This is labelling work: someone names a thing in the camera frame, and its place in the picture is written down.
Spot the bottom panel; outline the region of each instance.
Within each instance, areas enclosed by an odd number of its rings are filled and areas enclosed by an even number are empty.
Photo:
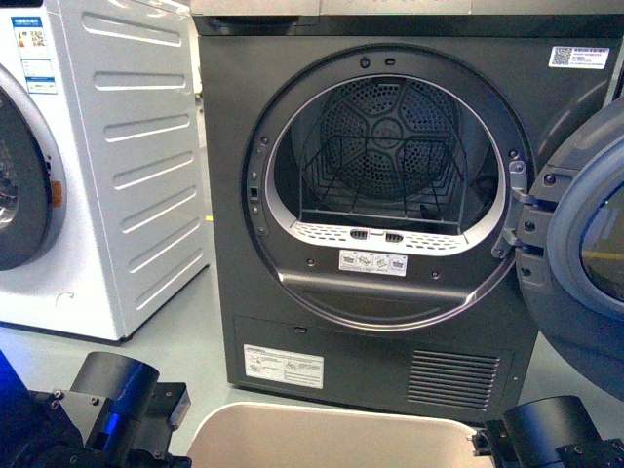
[[[501,406],[505,389],[516,387],[508,387],[508,380],[524,379],[511,376],[514,352],[470,342],[469,336],[465,345],[454,346],[439,342],[431,330],[414,331],[413,339],[391,339],[240,316],[234,320],[236,351],[227,350],[226,359],[236,360],[232,383],[245,387],[483,423],[508,409]],[[517,399],[505,398],[506,407]]]

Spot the open dryer door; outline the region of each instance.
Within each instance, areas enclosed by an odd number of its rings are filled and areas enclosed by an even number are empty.
[[[518,277],[553,347],[624,399],[624,99],[562,145],[518,227]]]
[[[0,270],[40,253],[52,220],[52,188],[41,148],[0,88]]]

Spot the gray floor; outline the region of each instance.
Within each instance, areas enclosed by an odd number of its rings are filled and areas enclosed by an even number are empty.
[[[216,270],[198,275],[121,347],[93,344],[31,331],[0,329],[0,348],[26,386],[49,391],[69,388],[86,357],[95,350],[124,354],[156,367],[162,381],[185,381],[192,407],[171,450],[186,453],[193,434],[211,411],[233,402],[254,401],[303,405],[233,388],[225,380]],[[624,403],[588,382],[539,337],[522,402],[560,394],[580,396],[603,437],[623,437]]]

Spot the vent slot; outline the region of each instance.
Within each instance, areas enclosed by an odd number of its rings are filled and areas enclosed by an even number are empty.
[[[485,411],[499,365],[499,358],[414,350],[407,399]]]
[[[369,233],[367,231],[351,231],[351,237],[357,239],[358,241],[366,241],[369,237]]]
[[[401,234],[386,233],[386,242],[399,244],[400,242],[403,242],[403,236]]]

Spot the warning label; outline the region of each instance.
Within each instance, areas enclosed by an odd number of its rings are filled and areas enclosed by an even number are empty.
[[[604,47],[553,47],[549,65],[554,68],[603,70],[608,53],[609,48]]]
[[[245,375],[303,387],[323,388],[324,359],[245,344]]]
[[[28,92],[55,95],[57,83],[41,18],[12,17],[12,21]]]
[[[377,275],[406,276],[408,256],[390,253],[340,251],[339,268]]]

